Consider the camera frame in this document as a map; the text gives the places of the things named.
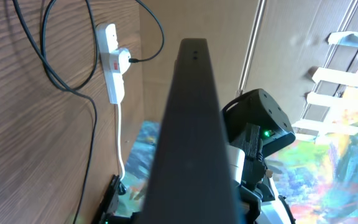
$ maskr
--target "power plug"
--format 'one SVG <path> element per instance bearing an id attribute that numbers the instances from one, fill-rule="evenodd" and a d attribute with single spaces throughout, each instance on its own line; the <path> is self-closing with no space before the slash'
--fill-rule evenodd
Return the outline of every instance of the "power plug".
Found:
<path id="1" fill-rule="evenodd" d="M 98 25 L 96 36 L 110 103 L 119 104 L 125 95 L 122 75 L 131 65 L 129 63 L 131 53 L 126 48 L 118 48 L 114 24 Z"/>

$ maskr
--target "white cable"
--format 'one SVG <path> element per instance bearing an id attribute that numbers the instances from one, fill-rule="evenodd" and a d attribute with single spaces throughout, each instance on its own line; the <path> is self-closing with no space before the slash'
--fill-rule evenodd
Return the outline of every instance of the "white cable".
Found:
<path id="1" fill-rule="evenodd" d="M 124 163 L 122 162 L 122 157 L 121 157 L 121 104 L 118 103 L 117 104 L 117 109 L 118 109 L 118 128 L 117 128 L 117 154 L 118 154 L 118 160 L 119 160 L 119 164 L 121 166 L 121 178 L 120 180 L 123 180 L 123 178 L 125 177 L 125 167 L 124 167 Z"/>

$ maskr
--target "power socket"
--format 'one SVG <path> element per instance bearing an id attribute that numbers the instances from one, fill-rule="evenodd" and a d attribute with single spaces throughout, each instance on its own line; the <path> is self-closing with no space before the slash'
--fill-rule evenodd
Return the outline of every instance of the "power socket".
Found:
<path id="1" fill-rule="evenodd" d="M 118 48 L 114 24 L 98 25 L 96 36 L 110 103 L 119 104 L 125 95 L 122 75 L 131 65 L 131 53 L 126 48 Z"/>

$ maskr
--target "black wire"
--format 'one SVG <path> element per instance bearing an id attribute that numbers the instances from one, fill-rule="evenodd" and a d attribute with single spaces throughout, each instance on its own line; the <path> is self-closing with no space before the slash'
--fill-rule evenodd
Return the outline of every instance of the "black wire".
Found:
<path id="1" fill-rule="evenodd" d="M 161 23 L 160 21 L 156 18 L 156 16 L 154 15 L 154 13 L 141 1 L 141 0 L 135 0 L 137 1 L 137 3 L 139 3 L 144 9 L 147 10 L 147 12 L 150 13 L 150 15 L 155 19 L 155 21 L 157 22 L 158 26 L 160 27 L 161 30 L 161 34 L 162 34 L 162 43 L 161 43 L 161 47 L 160 49 L 157 51 L 157 53 L 155 53 L 153 56 L 146 58 L 146 59 L 136 59 L 136 58 L 130 58 L 129 62 L 130 63 L 137 63 L 137 62 L 146 62 L 148 60 L 152 60 L 153 58 L 155 58 L 162 50 L 162 48 L 164 47 L 164 43 L 165 43 L 165 35 L 164 35 L 164 30 L 162 29 Z"/>
<path id="2" fill-rule="evenodd" d="M 93 125 L 93 130 L 92 130 L 92 137 L 91 137 L 91 146 L 90 146 L 90 149 L 89 149 L 89 157 L 88 157 L 88 163 L 86 165 L 86 171 L 85 171 L 85 177 L 84 177 L 84 182 L 83 182 L 83 186 L 82 186 L 82 191 L 81 191 L 81 197 L 80 197 L 80 202 L 78 203 L 78 207 L 77 207 L 77 211 L 75 213 L 75 216 L 74 216 L 74 220 L 73 220 L 73 223 L 76 222 L 76 219 L 77 219 L 77 216 L 80 212 L 80 209 L 81 209 L 81 204 L 82 204 L 82 200 L 83 200 L 83 196 L 84 196 L 84 192 L 85 192 L 85 185 L 86 185 L 86 180 L 88 178 L 88 172 L 89 172 L 89 169 L 90 169 L 90 164 L 91 164 L 91 158 L 92 158 L 92 151 L 93 151 L 93 145 L 94 145 L 94 135 L 95 135 L 95 130 L 96 130 L 96 124 L 98 123 L 98 112 L 97 112 L 97 109 L 96 109 L 96 105 L 93 101 L 93 99 L 89 96 L 86 96 L 84 94 L 81 94 L 81 93 L 78 93 L 76 90 L 70 88 L 57 74 L 56 72 L 52 69 L 52 67 L 50 66 L 50 64 L 48 63 L 47 59 L 44 57 L 43 53 L 40 51 L 40 49 L 37 47 L 37 44 L 35 43 L 33 37 L 31 36 L 31 33 L 29 31 L 29 28 L 27 27 L 25 21 L 24 21 L 24 18 L 23 18 L 23 15 L 22 15 L 22 12 L 20 10 L 20 7 L 19 7 L 19 3 L 17 2 L 17 0 L 12 0 L 13 1 L 13 5 L 15 7 L 15 11 L 16 11 L 16 14 L 17 14 L 17 17 L 19 18 L 20 20 L 20 23 L 23 27 L 23 30 L 27 36 L 27 38 L 29 39 L 30 43 L 31 43 L 31 46 L 33 47 L 33 49 L 35 50 L 35 53 L 37 53 L 38 57 L 41 59 L 42 63 L 44 64 L 44 67 L 46 70 L 48 70 L 52 76 L 51 76 L 51 82 L 58 88 L 60 89 L 61 91 L 69 91 L 70 93 L 74 94 L 74 95 L 77 95 L 77 96 L 80 96 L 82 98 L 85 98 L 87 100 L 89 100 L 91 103 L 92 103 L 92 106 L 93 106 L 93 109 L 94 109 L 94 125 Z M 91 22 L 92 22 L 92 28 L 93 28 L 93 33 L 94 33 L 94 42 L 95 42 L 95 47 L 96 47 L 96 56 L 95 56 L 95 67 L 97 65 L 97 61 L 98 61 L 98 57 L 99 57 L 99 49 L 98 49 L 98 40 L 96 38 L 96 29 L 95 29 L 95 25 L 94 25 L 94 19 L 93 19 L 93 15 L 92 15 L 92 11 L 91 11 L 91 6 L 90 6 L 90 3 L 88 2 L 88 0 L 85 0 L 86 2 L 86 6 L 88 7 L 88 11 L 89 11 L 89 16 L 91 18 Z"/>
<path id="3" fill-rule="evenodd" d="M 51 0 L 45 10 L 45 14 L 44 14 L 44 19 L 42 20 L 42 25 L 41 25 L 41 30 L 40 30 L 40 46 L 41 46 L 41 54 L 42 56 L 44 56 L 45 59 L 47 59 L 47 53 L 46 53 L 46 49 L 45 49 L 45 35 L 46 35 L 46 29 L 47 29 L 47 21 L 48 21 L 48 16 L 49 16 L 49 12 L 52 9 L 52 6 L 55 4 L 56 0 Z M 92 13 L 90 11 L 90 7 L 88 7 L 89 10 L 89 15 L 91 18 L 91 23 L 92 23 L 92 29 L 93 29 L 93 38 L 96 40 L 96 28 L 95 28 L 95 24 L 94 24 L 94 20 L 93 20 L 93 16 Z M 79 90 L 80 88 L 84 87 L 92 78 L 94 72 L 96 71 L 96 67 L 98 66 L 98 57 L 99 57 L 99 49 L 97 46 L 97 43 L 95 41 L 95 56 L 94 56 L 94 62 L 93 62 L 93 69 L 89 75 L 89 77 L 79 86 L 72 88 L 73 90 Z M 66 89 L 62 88 L 61 85 L 59 85 L 56 80 L 54 79 L 54 77 L 50 74 L 48 68 L 44 65 L 44 70 L 45 73 L 47 74 L 49 80 L 52 82 L 52 84 L 58 88 L 61 91 L 66 91 Z"/>

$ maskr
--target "wooden table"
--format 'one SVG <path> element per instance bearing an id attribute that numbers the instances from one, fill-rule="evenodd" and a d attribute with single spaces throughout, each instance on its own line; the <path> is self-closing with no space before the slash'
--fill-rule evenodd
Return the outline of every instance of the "wooden table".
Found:
<path id="1" fill-rule="evenodd" d="M 19 0 L 39 43 L 48 1 Z M 139 5 L 130 0 L 92 0 L 95 23 L 115 23 L 120 46 L 140 58 Z M 91 23 L 83 0 L 58 0 L 47 26 L 47 58 L 55 71 L 77 86 L 94 60 Z M 124 75 L 122 154 L 127 159 L 143 121 L 141 63 Z M 116 107 L 109 104 L 99 62 L 80 90 L 96 102 L 99 123 L 77 223 L 89 223 L 113 174 Z M 0 1 L 0 223 L 70 223 L 80 199 L 88 160 L 93 109 L 89 101 L 58 91 L 25 36 L 13 4 Z"/>

